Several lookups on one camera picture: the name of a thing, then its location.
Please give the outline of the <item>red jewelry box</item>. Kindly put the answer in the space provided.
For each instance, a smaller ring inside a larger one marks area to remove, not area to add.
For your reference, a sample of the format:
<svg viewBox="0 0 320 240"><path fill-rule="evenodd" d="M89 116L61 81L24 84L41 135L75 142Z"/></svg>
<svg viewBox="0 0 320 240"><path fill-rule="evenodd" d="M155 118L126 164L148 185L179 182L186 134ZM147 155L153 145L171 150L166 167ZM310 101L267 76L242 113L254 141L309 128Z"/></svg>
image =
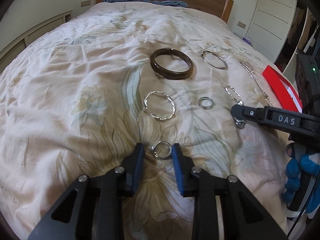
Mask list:
<svg viewBox="0 0 320 240"><path fill-rule="evenodd" d="M270 85L283 109L302 113L302 102L294 87L285 77L270 65L267 65L264 69L263 77Z"/></svg>

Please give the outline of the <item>thin silver bangle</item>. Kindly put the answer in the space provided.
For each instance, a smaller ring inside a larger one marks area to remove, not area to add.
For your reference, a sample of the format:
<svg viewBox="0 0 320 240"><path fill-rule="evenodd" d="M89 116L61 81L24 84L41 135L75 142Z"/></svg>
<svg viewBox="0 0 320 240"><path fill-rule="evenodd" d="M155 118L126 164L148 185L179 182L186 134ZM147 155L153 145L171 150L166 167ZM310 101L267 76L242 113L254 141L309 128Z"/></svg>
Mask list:
<svg viewBox="0 0 320 240"><path fill-rule="evenodd" d="M221 56L212 51L204 50L201 53L201 58L205 63L216 69L227 70L228 68L227 62Z"/></svg>

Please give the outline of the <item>twisted silver hoop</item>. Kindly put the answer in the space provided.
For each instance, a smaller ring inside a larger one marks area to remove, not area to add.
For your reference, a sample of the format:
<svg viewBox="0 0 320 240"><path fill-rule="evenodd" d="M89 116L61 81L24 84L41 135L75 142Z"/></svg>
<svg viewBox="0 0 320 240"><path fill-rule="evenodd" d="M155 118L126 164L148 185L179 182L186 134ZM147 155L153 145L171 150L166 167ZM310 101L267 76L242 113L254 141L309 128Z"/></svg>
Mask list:
<svg viewBox="0 0 320 240"><path fill-rule="evenodd" d="M231 97L231 99L235 101L238 105L243 105L242 98L234 87L225 85L225 91Z"/></svg>
<svg viewBox="0 0 320 240"><path fill-rule="evenodd" d="M161 116L157 116L156 114L152 113L151 111L148 110L148 98L151 95L159 95L159 96L163 96L165 98L167 98L167 100L170 102L171 105L171 112L169 115L161 117ZM151 116L152 118L158 120L158 121L166 121L166 120L170 120L176 113L176 104L175 102L172 100L172 98L165 92L160 91L160 90L153 90L150 91L148 94L146 94L146 96L144 97L143 100L143 111L146 112L149 116Z"/></svg>

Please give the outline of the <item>dark brown bangle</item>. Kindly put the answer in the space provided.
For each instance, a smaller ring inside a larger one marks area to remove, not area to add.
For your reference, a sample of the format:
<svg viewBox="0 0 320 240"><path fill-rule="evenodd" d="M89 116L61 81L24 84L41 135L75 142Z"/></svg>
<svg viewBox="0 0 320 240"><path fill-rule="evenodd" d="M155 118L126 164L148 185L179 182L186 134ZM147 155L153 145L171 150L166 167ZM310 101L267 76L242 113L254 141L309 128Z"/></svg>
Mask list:
<svg viewBox="0 0 320 240"><path fill-rule="evenodd" d="M182 59L187 64L188 70L177 72L165 69L156 61L156 58L161 55L171 55ZM150 56L150 65L154 72L169 80L185 80L189 78L194 71L194 64L192 60L185 55L185 53L172 48L162 48L154 51Z"/></svg>

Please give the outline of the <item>open closet shelving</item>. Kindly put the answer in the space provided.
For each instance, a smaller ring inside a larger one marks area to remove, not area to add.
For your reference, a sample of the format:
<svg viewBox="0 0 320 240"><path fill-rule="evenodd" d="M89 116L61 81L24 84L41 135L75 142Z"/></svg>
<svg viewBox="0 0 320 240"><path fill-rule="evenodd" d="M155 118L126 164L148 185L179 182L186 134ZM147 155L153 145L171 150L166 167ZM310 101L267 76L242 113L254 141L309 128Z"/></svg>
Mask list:
<svg viewBox="0 0 320 240"><path fill-rule="evenodd" d="M317 22L308 7L296 9L289 34L275 61L275 65L292 84L295 83L297 56L303 52L316 27Z"/></svg>

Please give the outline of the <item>white wardrobe door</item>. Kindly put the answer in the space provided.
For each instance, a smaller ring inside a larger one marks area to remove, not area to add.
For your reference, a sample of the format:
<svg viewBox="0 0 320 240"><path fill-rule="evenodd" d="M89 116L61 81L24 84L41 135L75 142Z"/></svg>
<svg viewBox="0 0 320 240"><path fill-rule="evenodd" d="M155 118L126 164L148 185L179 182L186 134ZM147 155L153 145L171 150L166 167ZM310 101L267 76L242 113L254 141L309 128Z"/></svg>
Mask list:
<svg viewBox="0 0 320 240"><path fill-rule="evenodd" d="M289 34L297 0L258 0L247 38L271 62L278 58Z"/></svg>

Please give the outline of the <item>purple tissue box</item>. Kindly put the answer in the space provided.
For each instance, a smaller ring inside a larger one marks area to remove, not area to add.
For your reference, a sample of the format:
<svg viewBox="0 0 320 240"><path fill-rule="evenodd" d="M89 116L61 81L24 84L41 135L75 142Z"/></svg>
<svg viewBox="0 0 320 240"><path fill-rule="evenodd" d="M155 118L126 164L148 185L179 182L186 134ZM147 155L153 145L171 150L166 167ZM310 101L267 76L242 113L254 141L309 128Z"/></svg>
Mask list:
<svg viewBox="0 0 320 240"><path fill-rule="evenodd" d="M243 37L242 40L247 44L251 45L251 41L248 38Z"/></svg>

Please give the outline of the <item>floral beige bed quilt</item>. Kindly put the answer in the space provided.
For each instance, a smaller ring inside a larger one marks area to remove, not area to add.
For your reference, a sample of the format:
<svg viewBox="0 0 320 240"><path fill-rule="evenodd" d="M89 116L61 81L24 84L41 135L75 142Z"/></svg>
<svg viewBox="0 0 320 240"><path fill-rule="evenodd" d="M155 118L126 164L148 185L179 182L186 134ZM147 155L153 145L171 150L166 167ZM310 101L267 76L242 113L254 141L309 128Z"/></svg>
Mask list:
<svg viewBox="0 0 320 240"><path fill-rule="evenodd" d="M185 80L153 71L151 54L172 48L194 64ZM209 50L228 65L205 63ZM271 62L216 16L148 3L100 3L29 45L1 74L1 212L27 239L41 217L81 174L105 174L145 146L142 180L124 202L127 239L190 239L191 198L178 189L170 160L151 147L178 143L195 165L218 177L234 174L279 226L291 223L281 200L287 135L230 114L235 88L246 106L279 102L262 73ZM143 111L153 90L176 113L158 121Z"/></svg>

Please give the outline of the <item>blue pillow right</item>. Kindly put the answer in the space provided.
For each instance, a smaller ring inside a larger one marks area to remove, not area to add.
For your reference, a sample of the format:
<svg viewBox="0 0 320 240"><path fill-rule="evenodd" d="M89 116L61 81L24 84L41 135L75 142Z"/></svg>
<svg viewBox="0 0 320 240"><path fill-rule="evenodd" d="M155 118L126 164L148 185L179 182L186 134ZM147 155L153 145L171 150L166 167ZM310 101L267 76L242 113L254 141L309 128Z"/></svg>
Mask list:
<svg viewBox="0 0 320 240"><path fill-rule="evenodd" d="M188 7L188 4L183 1L174 1L174 0L152 1L152 4L162 5L162 6L171 6L171 7L183 7L183 8Z"/></svg>

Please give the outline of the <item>right wall switch plate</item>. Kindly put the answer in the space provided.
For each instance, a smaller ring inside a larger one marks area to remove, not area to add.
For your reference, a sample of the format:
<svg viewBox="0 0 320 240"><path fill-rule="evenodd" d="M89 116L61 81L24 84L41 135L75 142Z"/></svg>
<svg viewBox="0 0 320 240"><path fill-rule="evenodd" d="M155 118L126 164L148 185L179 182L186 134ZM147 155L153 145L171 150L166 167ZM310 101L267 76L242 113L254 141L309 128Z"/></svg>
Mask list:
<svg viewBox="0 0 320 240"><path fill-rule="evenodd" d="M239 26L242 29L246 29L246 25L240 21L237 23L237 26Z"/></svg>

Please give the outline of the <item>wall switch plate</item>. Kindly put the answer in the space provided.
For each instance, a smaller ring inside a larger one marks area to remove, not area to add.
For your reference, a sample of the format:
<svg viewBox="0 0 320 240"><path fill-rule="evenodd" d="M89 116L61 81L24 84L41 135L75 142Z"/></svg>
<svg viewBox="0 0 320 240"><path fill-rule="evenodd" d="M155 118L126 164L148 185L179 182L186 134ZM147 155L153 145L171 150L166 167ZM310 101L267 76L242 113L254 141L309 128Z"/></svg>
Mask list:
<svg viewBox="0 0 320 240"><path fill-rule="evenodd" d="M237 23L237 26L239 26L242 29L246 29L246 25L240 21Z"/></svg>
<svg viewBox="0 0 320 240"><path fill-rule="evenodd" d="M91 5L91 0L83 1L80 3L80 7L86 7Z"/></svg>

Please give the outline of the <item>low white wall cabinet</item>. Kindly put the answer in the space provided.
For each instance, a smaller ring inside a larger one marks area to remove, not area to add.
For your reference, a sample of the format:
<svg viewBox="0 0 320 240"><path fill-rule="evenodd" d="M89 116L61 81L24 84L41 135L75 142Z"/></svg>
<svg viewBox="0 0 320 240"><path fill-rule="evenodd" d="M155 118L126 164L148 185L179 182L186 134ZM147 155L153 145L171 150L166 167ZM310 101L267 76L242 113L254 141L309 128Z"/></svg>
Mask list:
<svg viewBox="0 0 320 240"><path fill-rule="evenodd" d="M31 29L27 30L19 37L14 39L1 51L0 68L1 73L5 68L12 63L12 61L23 51L29 44L36 41L42 35L54 30L60 25L70 21L72 18L72 11L67 11L49 18Z"/></svg>

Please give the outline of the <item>left wall switch plate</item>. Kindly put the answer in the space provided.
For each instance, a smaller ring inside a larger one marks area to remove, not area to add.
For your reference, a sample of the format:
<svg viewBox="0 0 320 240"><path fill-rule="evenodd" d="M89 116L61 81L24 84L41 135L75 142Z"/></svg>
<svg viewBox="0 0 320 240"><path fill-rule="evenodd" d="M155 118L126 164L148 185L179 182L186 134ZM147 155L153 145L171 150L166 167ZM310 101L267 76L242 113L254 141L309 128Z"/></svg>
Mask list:
<svg viewBox="0 0 320 240"><path fill-rule="evenodd" d="M91 0L83 1L80 3L80 7L86 7L91 5Z"/></svg>

